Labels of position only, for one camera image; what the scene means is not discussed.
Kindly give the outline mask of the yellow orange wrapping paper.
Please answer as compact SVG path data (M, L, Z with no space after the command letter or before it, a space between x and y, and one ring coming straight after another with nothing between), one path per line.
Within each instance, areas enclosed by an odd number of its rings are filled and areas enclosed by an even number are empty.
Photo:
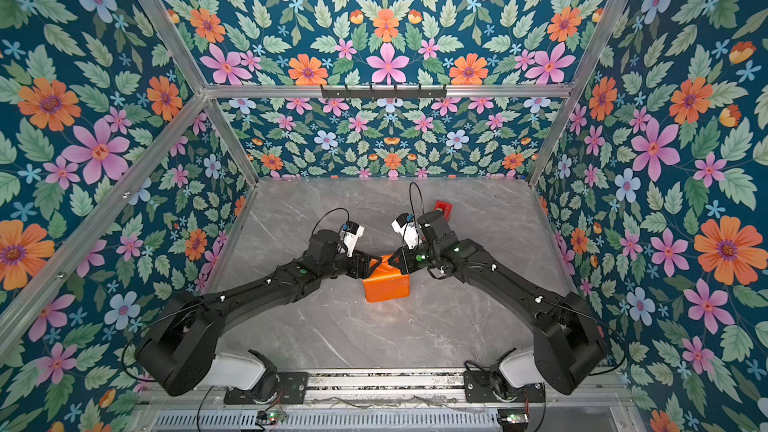
M390 255L384 255L371 275L363 279L366 301L369 303L384 302L410 296L410 276L390 265Z

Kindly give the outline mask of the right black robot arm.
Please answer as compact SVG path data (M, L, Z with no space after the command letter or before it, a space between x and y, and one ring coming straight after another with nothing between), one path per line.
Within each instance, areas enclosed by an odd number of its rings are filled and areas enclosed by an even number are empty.
M489 367L502 396L508 389L546 384L572 394L606 357L603 326L584 299L540 287L502 264L485 247L460 239L440 210L420 217L402 213L391 223L404 245L389 263L401 272L422 269L437 280L455 278L511 311L532 334L532 345L504 354Z

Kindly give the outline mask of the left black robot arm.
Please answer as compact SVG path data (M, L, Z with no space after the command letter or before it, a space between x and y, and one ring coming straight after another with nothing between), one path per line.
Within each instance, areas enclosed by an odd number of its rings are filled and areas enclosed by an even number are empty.
M220 337L259 314L308 297L326 279L367 279L384 261L346 245L337 232L320 230L301 256L263 278L201 296L172 296L134 357L172 397L207 386L237 389L256 401L268 401L277 392L277 368L253 349L219 350Z

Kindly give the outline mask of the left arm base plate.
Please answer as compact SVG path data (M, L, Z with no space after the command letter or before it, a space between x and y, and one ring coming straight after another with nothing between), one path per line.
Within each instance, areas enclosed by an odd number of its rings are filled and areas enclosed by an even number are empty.
M304 403L308 382L307 372L270 372L251 390L228 390L224 396L224 403L226 405L299 405Z

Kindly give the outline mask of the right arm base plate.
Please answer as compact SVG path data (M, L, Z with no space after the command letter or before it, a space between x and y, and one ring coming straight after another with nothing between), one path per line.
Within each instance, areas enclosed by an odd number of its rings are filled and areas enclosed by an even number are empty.
M546 400L546 384L533 364L532 348L512 348L490 365L467 359L463 366L468 403L543 404Z

